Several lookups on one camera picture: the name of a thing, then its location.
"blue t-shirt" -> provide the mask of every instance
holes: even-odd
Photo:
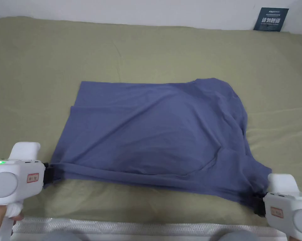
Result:
[[[52,157],[56,179],[216,195],[252,206],[271,169],[246,139],[247,114],[221,80],[82,82]]]

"white controller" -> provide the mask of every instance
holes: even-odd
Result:
[[[290,174],[269,174],[263,198],[268,224],[302,241],[302,192]]]
[[[0,160],[0,205],[8,211],[0,228],[0,241],[9,241],[13,220],[22,209],[22,201],[41,192],[45,166],[37,160],[40,144],[19,142],[7,160]]]

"red label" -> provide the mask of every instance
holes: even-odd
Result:
[[[37,182],[39,180],[39,176],[40,176],[39,173],[29,174],[27,183]]]
[[[279,208],[274,208],[273,206],[271,206],[270,207],[270,212],[271,212],[271,215],[273,215],[273,216],[284,218],[284,213]]]

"bed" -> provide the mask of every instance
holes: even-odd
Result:
[[[0,158],[39,142],[49,162],[81,81],[228,82],[247,113],[257,161],[294,175],[302,190],[302,35],[0,19]],[[64,180],[24,202],[35,217],[139,223],[267,225],[209,195]]]

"white wall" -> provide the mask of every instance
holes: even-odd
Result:
[[[302,33],[302,0],[0,0],[0,18],[243,30],[261,7],[289,8],[282,30]]]

